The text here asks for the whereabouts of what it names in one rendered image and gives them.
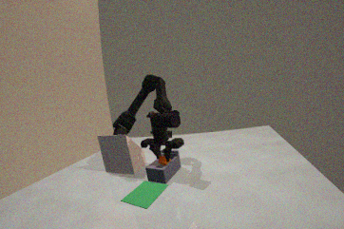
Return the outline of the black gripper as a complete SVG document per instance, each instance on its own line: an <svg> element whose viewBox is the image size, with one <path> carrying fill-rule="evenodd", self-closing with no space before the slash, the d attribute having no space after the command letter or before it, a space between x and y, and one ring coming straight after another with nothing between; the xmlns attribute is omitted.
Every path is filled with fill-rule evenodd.
<svg viewBox="0 0 344 229"><path fill-rule="evenodd" d="M184 145L183 138L174 138L171 141L168 141L169 137L166 135L167 128L158 128L152 129L150 134L153 134L153 139L146 139L141 142L141 147L148 147L150 145L149 150L151 150L156 157L160 159L161 155L161 145L165 145L165 149L163 149L163 153L167 162L169 162L171 149L180 149Z"/></svg>

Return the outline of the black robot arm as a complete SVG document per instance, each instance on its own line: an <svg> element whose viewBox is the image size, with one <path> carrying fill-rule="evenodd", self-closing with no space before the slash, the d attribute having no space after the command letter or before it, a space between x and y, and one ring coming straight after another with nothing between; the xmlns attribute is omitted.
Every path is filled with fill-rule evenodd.
<svg viewBox="0 0 344 229"><path fill-rule="evenodd" d="M149 92L155 89L156 99L154 100L153 107L160 113L150 111L147 114L146 118L150 118L151 128L177 128L180 126L180 112L178 110L172 111L172 105L166 96L165 81L159 76L147 74L144 76L142 88L130 108L121 114L113 124L112 127L115 128L113 135L125 134L127 136L129 134L132 125L137 121L136 114L144 99Z"/></svg>

